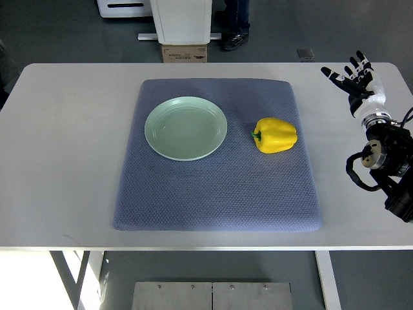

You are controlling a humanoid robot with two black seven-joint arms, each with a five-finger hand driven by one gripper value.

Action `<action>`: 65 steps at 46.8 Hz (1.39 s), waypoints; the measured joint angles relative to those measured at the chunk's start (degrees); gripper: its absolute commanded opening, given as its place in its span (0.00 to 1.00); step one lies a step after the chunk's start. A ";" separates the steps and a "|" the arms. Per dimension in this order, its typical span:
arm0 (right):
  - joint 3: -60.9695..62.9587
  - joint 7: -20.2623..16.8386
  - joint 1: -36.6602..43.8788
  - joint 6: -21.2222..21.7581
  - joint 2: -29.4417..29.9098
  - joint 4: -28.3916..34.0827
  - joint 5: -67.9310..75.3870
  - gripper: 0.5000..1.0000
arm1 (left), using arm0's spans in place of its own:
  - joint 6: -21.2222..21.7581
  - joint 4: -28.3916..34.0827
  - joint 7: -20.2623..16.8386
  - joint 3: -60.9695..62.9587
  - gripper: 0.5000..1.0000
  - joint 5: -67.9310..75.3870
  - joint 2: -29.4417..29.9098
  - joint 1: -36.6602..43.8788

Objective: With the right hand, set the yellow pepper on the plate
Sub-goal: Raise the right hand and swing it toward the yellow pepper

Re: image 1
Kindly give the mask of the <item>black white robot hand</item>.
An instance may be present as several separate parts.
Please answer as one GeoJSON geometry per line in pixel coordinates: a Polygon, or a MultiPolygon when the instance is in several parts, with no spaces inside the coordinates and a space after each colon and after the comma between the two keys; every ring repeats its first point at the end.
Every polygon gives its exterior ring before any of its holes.
{"type": "Polygon", "coordinates": [[[354,118],[363,119],[373,114],[390,117],[385,108],[386,95],[383,84],[371,62],[358,50],[349,59],[352,68],[345,66],[346,75],[322,67],[321,72],[339,89],[348,94],[350,113],[354,118]]]}

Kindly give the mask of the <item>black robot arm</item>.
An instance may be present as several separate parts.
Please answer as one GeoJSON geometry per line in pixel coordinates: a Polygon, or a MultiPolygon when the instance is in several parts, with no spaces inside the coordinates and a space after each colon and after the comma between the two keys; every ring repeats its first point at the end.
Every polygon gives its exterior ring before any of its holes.
{"type": "Polygon", "coordinates": [[[385,209],[407,223],[412,222],[412,136],[405,125],[411,120],[412,110],[400,122],[382,115],[368,118],[368,143],[346,162],[350,179],[366,191],[382,190],[387,195],[385,209]],[[354,171],[356,160],[370,170],[374,186],[364,183],[354,171]]]}

